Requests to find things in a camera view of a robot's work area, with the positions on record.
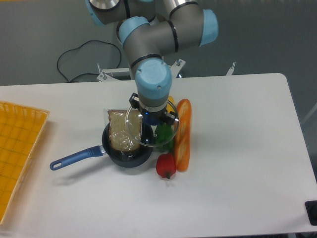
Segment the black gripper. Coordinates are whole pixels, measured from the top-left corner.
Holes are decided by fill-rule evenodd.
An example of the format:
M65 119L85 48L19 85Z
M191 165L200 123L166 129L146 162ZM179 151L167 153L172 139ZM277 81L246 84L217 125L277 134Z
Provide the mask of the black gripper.
M140 111L142 121L145 124L174 124L175 121L179 119L178 113L166 111L167 103L157 107L150 107L139 102L139 96L137 93L132 93L129 98L129 103L133 109Z

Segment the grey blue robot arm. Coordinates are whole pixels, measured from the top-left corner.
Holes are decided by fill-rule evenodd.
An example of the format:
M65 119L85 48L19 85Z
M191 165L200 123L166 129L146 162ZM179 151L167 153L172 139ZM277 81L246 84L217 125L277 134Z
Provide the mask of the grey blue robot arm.
M120 23L118 39L137 85L130 104L149 125L174 122L166 111L172 74L163 57L211 43L218 36L216 15L197 1L165 0L163 4L169 18L158 21L153 0L86 1L95 22Z

